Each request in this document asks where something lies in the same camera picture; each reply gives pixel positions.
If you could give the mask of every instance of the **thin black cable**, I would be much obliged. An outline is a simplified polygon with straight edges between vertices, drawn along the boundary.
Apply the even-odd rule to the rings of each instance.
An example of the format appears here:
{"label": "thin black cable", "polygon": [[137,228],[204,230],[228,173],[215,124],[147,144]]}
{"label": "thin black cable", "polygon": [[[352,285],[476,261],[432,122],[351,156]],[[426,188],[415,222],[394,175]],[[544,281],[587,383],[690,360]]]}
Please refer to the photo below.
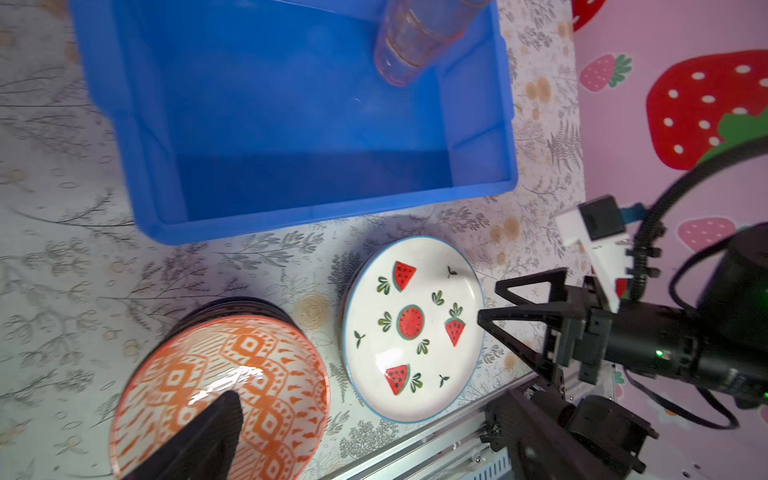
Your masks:
{"label": "thin black cable", "polygon": [[703,427],[707,427],[708,429],[715,429],[715,430],[734,430],[739,428],[739,421],[736,419],[733,413],[731,413],[730,410],[728,410],[725,407],[725,405],[720,403],[720,401],[717,400],[715,396],[712,395],[712,392],[710,392],[709,390],[702,389],[700,387],[696,388],[696,390],[699,391],[701,396],[704,397],[704,399],[707,401],[707,403],[710,404],[710,406],[712,406],[713,409],[717,410],[721,415],[723,415],[725,418],[728,419],[728,425],[719,425],[717,423],[712,423],[709,420],[702,419],[701,417],[694,415],[691,412],[688,412],[686,409],[679,406],[678,404],[674,402],[670,402],[669,400],[665,399],[663,396],[659,395],[658,393],[649,389],[642,383],[633,379],[630,376],[629,372],[627,371],[627,367],[624,367],[624,375],[627,377],[627,380],[629,381],[630,385],[632,385],[634,388],[640,390],[642,393],[649,396],[651,400],[661,405],[663,409],[669,410],[670,412],[688,420],[689,422],[693,422],[697,425],[701,425]]}
{"label": "thin black cable", "polygon": [[634,236],[634,275],[630,281],[629,297],[639,300],[645,293],[648,282],[648,254],[657,237],[661,218],[685,194],[712,175],[750,158],[768,154],[768,136],[754,138],[736,147],[720,152],[708,161],[697,165],[693,170],[677,179],[667,188],[656,203],[647,212],[645,220]]}
{"label": "thin black cable", "polygon": [[688,257],[688,260],[685,260],[685,263],[683,263],[683,266],[680,267],[680,269],[674,274],[672,277],[672,280],[670,280],[669,285],[669,294],[672,297],[672,300],[680,306],[681,309],[686,310],[688,313],[693,313],[696,311],[696,308],[693,305],[690,305],[685,300],[681,299],[679,295],[677,295],[677,283],[680,281],[681,278],[683,278],[683,275],[692,268],[694,265],[699,263],[701,260],[704,260],[707,257],[711,257],[715,253],[725,250],[726,247],[728,247],[728,244],[730,243],[731,239],[733,238],[733,235],[729,237],[723,238],[721,241],[717,243],[713,243],[712,245],[709,245],[707,248],[700,250],[696,252],[694,255],[691,255]]}

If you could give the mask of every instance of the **orange patterned bowl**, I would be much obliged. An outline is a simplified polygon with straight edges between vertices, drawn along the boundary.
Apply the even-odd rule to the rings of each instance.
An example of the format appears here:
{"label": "orange patterned bowl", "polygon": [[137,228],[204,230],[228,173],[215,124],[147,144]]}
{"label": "orange patterned bowl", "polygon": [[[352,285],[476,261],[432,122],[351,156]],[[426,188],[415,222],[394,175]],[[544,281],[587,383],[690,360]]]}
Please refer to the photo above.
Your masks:
{"label": "orange patterned bowl", "polygon": [[126,477],[227,390],[240,395],[243,409],[229,478],[297,477],[325,432],[328,374],[298,329],[253,314],[188,326],[147,357],[112,424],[115,477]]}

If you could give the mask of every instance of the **watermelon slice design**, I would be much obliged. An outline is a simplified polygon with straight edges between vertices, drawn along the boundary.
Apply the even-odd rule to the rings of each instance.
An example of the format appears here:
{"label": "watermelon slice design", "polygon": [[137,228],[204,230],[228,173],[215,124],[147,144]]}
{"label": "watermelon slice design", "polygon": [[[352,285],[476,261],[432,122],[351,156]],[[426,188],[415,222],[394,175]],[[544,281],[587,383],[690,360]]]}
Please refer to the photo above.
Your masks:
{"label": "watermelon slice design", "polygon": [[397,318],[397,333],[406,340],[413,340],[424,330],[424,312],[417,305],[408,305],[400,310]]}
{"label": "watermelon slice design", "polygon": [[458,316],[462,314],[464,309],[458,304],[454,303],[453,308],[449,310],[451,318],[445,321],[445,331],[448,333],[448,337],[451,339],[453,346],[456,346],[458,339],[462,337],[464,327],[467,326]]}
{"label": "watermelon slice design", "polygon": [[392,393],[400,395],[400,392],[408,385],[408,379],[411,377],[411,366],[393,366],[391,369],[386,370],[384,376],[386,381],[389,382],[389,388],[392,389]]}
{"label": "watermelon slice design", "polygon": [[392,280],[395,282],[395,288],[398,292],[406,289],[414,273],[416,273],[415,266],[405,265],[403,262],[395,262],[395,266],[392,268]]}

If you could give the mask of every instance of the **pink wall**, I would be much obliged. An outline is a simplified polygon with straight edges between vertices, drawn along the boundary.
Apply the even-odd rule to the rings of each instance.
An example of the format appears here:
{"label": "pink wall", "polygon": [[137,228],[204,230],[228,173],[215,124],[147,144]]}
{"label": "pink wall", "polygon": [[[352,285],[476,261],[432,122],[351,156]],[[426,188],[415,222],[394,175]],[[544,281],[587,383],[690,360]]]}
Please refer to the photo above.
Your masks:
{"label": "pink wall", "polygon": [[[573,0],[574,10],[588,0]],[[632,58],[632,71],[614,88],[579,88],[581,139],[587,198],[613,194],[619,204],[646,205],[684,172],[663,164],[652,144],[646,98],[654,82],[671,66],[702,55],[768,49],[765,0],[607,0],[575,33],[577,67],[611,54]],[[768,157],[755,159],[710,179],[685,197],[664,219],[667,235],[652,260],[662,276],[649,281],[644,300],[673,305],[667,284],[692,254],[677,235],[688,220],[730,219],[736,228],[768,221]],[[681,296],[694,303],[716,259],[689,272]],[[768,408],[737,411],[742,428],[721,432],[669,415],[618,376],[619,401],[650,421],[661,434],[642,451],[648,472],[658,478],[768,478]],[[668,379],[641,379],[650,388],[714,422],[725,422],[695,389]]]}

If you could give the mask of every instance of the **black cable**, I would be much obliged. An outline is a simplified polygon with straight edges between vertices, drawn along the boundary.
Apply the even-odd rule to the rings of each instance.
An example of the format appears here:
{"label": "black cable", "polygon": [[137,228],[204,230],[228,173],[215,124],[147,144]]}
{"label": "black cable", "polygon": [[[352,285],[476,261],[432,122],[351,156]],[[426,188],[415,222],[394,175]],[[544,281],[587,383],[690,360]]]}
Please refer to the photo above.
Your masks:
{"label": "black cable", "polygon": [[704,397],[704,399],[707,401],[707,403],[712,406],[713,409],[717,410],[720,414],[722,414],[725,418],[728,419],[728,425],[718,425],[716,423],[712,423],[709,420],[702,419],[701,417],[694,415],[691,412],[688,412],[683,407],[679,406],[676,403],[670,402],[669,400],[665,399],[663,396],[659,395],[658,393],[654,392],[653,390],[649,389],[642,383],[638,382],[637,380],[633,379],[629,372],[627,371],[627,367],[624,367],[624,375],[627,377],[627,380],[629,381],[630,385],[632,385],[634,388],[640,390],[642,393],[646,394],[650,397],[651,400],[661,405],[661,407],[665,410],[669,410],[670,412],[674,413],[675,415],[678,415],[689,422],[695,423],[697,425],[701,425],[703,427],[707,427],[708,429],[716,429],[716,430],[734,430],[739,428],[739,421],[736,419],[735,416],[733,416],[733,413],[728,410],[725,405],[720,403],[714,395],[712,395],[712,392],[706,389],[702,389],[697,387],[696,390],[699,391],[701,396]]}
{"label": "black cable", "polygon": [[720,152],[708,161],[697,165],[693,170],[677,179],[667,188],[656,203],[647,212],[645,220],[634,236],[634,274],[630,281],[629,297],[639,300],[645,293],[648,282],[648,254],[657,237],[661,218],[675,205],[683,195],[712,175],[750,158],[768,154],[768,136],[754,138],[736,147]]}
{"label": "black cable", "polygon": [[680,269],[674,274],[672,280],[670,280],[669,294],[672,297],[672,300],[674,300],[674,302],[680,306],[681,309],[686,310],[689,314],[696,312],[696,308],[693,305],[690,305],[688,302],[681,299],[679,295],[677,295],[677,283],[681,278],[683,278],[683,275],[685,275],[685,273],[691,267],[699,263],[701,260],[704,260],[705,258],[710,257],[721,250],[725,250],[732,238],[733,235],[725,237],[721,241],[713,243],[707,248],[696,252],[694,255],[691,255],[688,257],[688,260],[685,260],[685,263],[683,263]]}

